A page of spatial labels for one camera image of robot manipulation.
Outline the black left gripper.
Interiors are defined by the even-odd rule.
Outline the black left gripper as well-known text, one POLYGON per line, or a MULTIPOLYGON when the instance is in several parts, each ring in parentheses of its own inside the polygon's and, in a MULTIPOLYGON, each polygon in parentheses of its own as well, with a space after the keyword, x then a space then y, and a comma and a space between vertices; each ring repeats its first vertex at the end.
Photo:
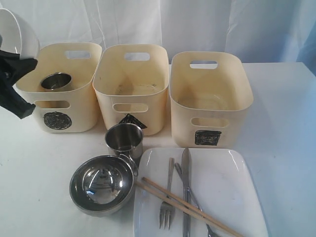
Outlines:
POLYGON ((33 71, 37 64, 35 58, 20 59, 20 54, 0 51, 0 105, 20 119, 30 116, 36 106, 25 101, 12 84, 33 71))

